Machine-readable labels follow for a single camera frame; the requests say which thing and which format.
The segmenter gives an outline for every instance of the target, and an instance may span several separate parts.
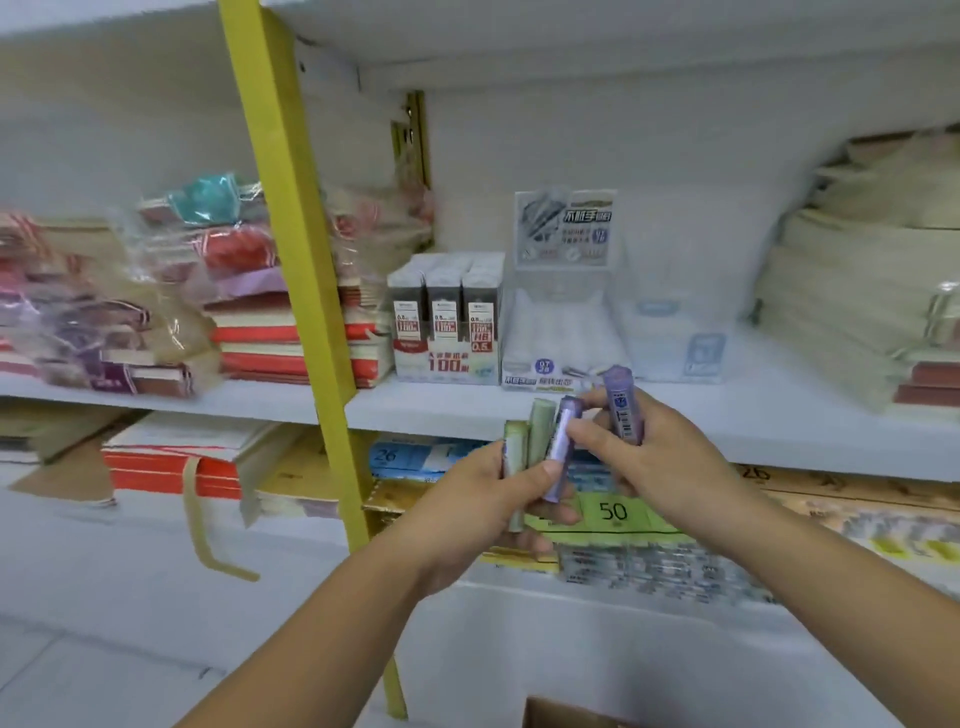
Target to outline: hand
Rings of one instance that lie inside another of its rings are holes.
[[[523,533],[505,533],[510,515],[517,509],[525,508],[528,513],[558,523],[572,525],[580,520],[567,505],[540,500],[556,482],[560,463],[544,461],[501,479],[502,461],[502,442],[475,450],[384,533],[402,542],[396,548],[404,549],[414,560],[423,578],[424,595],[450,586],[491,546],[535,553],[552,551],[550,541],[531,528]]]
[[[567,434],[618,473],[630,495],[643,498],[688,536],[722,552],[747,506],[773,501],[744,483],[697,425],[646,392],[635,393],[645,419],[643,445],[628,445],[610,432],[606,409],[594,422],[572,421]],[[603,389],[583,399],[587,408],[607,406]]]

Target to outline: yellow post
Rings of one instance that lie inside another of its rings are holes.
[[[233,74],[290,289],[330,469],[340,484],[340,516],[354,551],[372,536],[361,506],[372,489],[369,441],[347,427],[356,393],[337,277],[330,254],[307,131],[293,34],[258,0],[220,0]],[[383,675],[391,716],[406,718],[396,661]]]

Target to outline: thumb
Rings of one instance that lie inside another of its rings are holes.
[[[623,442],[607,429],[590,420],[571,420],[566,434],[577,445],[587,448],[627,480],[636,482],[639,448]]]
[[[500,481],[500,492],[510,512],[525,507],[539,497],[546,495],[551,486],[557,482],[560,473],[564,470],[563,463],[556,460],[544,460],[539,465],[529,468],[522,473]]]

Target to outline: person's right hand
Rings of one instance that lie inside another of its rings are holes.
[[[643,445],[610,432],[607,393],[583,395],[586,408],[602,407],[595,421],[573,420],[570,438],[618,473],[639,497],[668,522],[708,546],[723,550],[731,528],[757,505],[773,501],[745,483],[700,429],[677,410],[636,389],[645,420]]]

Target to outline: forearm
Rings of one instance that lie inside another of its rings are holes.
[[[348,728],[393,654],[420,576],[387,534],[350,556],[178,728]]]
[[[960,605],[773,501],[722,550],[762,581],[906,726],[960,725]]]

